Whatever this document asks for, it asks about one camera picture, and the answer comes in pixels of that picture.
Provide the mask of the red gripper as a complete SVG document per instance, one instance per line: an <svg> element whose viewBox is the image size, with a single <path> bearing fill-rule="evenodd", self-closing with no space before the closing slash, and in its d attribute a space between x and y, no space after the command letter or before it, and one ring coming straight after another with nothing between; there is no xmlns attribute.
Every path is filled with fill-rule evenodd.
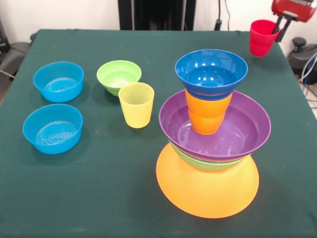
<svg viewBox="0 0 317 238"><path fill-rule="evenodd" d="M278 15L277 22L274 25L272 34L279 32L279 25L283 16L288 15L295 18L296 21L308 22L316 12L315 0L274 0L271 5L271 10ZM284 27L280 30L276 42L282 41L290 23L291 19L287 19Z"/></svg>

